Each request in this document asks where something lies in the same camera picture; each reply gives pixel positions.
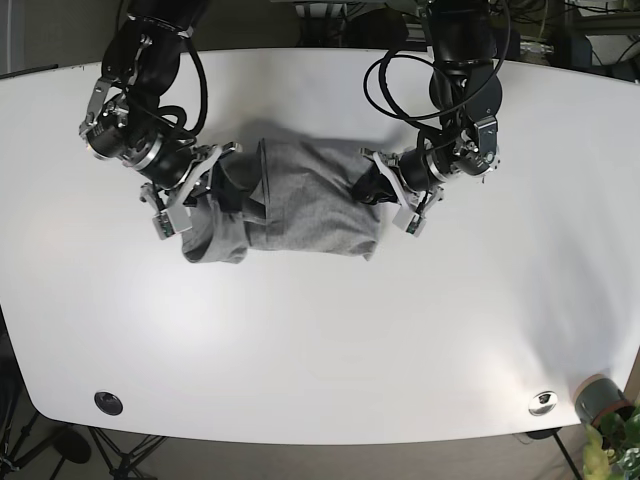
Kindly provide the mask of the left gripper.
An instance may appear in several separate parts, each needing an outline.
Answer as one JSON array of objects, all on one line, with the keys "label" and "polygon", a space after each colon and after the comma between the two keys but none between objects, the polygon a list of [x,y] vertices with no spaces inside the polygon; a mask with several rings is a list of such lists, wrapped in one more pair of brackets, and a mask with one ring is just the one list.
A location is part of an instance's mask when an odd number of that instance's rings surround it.
[{"label": "left gripper", "polygon": [[[400,205],[393,225],[419,237],[426,214],[444,199],[444,191],[437,187],[461,175],[480,178],[497,169],[497,134],[497,125],[472,125],[446,138],[446,131],[429,127],[418,130],[416,147],[403,154],[361,148],[359,153],[370,166],[352,187],[352,198],[367,205]],[[411,203],[409,193],[425,194]]]}]

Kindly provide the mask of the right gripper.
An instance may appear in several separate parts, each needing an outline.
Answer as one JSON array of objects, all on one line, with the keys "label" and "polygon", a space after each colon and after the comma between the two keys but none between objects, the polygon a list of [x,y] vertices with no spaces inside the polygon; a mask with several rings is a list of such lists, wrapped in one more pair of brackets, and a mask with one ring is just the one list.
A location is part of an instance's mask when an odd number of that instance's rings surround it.
[{"label": "right gripper", "polygon": [[[231,180],[222,161],[240,154],[237,142],[198,145],[165,135],[160,130],[120,133],[115,140],[115,157],[147,179],[139,199],[154,210],[152,222],[161,240],[175,235],[187,239],[207,227],[206,196],[222,201],[240,201],[241,190]],[[187,177],[205,160],[211,165],[197,185],[187,191]]]}]

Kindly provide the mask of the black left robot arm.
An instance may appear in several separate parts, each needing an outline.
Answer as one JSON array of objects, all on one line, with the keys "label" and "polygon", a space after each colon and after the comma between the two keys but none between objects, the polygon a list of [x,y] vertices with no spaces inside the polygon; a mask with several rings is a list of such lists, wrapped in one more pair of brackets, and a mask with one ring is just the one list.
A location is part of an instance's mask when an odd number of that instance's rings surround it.
[{"label": "black left robot arm", "polygon": [[395,48],[369,67],[387,105],[378,112],[417,131],[416,146],[402,154],[362,149],[370,168],[352,188],[363,204],[395,203],[393,222],[419,236],[444,184],[462,174],[482,178],[499,166],[498,120],[503,90],[498,73],[507,52],[498,46],[486,1],[420,1],[417,11],[433,57],[429,96],[436,110],[407,113],[392,97],[387,73]]}]

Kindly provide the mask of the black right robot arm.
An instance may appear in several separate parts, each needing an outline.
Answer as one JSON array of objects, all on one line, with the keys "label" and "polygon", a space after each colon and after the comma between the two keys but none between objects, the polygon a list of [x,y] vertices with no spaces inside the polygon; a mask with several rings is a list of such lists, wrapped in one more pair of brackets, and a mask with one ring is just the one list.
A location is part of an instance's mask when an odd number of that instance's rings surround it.
[{"label": "black right robot arm", "polygon": [[[208,7],[205,1],[132,1],[101,63],[79,135],[100,160],[118,160],[146,178],[140,199],[154,210],[161,239],[191,229],[189,210],[211,192],[212,173],[239,144],[201,145],[197,137],[208,114],[208,85],[192,35]],[[180,59],[196,69],[200,107],[192,128],[186,111],[163,105]]]}]

